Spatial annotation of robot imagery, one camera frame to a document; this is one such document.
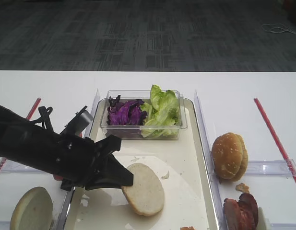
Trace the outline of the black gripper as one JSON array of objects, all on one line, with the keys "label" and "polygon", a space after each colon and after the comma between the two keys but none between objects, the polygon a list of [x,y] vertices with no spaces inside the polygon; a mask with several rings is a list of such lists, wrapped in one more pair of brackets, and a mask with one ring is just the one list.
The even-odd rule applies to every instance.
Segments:
[{"label": "black gripper", "polygon": [[114,135],[94,142],[90,138],[55,134],[50,142],[53,175],[62,178],[60,188],[85,190],[133,185],[133,173],[113,155],[120,151],[121,139]]}]

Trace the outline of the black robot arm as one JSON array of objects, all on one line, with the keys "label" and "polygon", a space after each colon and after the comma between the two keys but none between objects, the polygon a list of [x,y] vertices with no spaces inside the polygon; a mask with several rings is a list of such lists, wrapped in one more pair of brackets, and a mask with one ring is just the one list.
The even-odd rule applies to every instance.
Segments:
[{"label": "black robot arm", "polygon": [[121,139],[110,135],[94,142],[79,134],[93,121],[83,107],[61,133],[53,131],[52,107],[39,107],[29,121],[0,105],[0,157],[62,177],[61,189],[86,190],[133,185],[133,174],[113,156]]}]

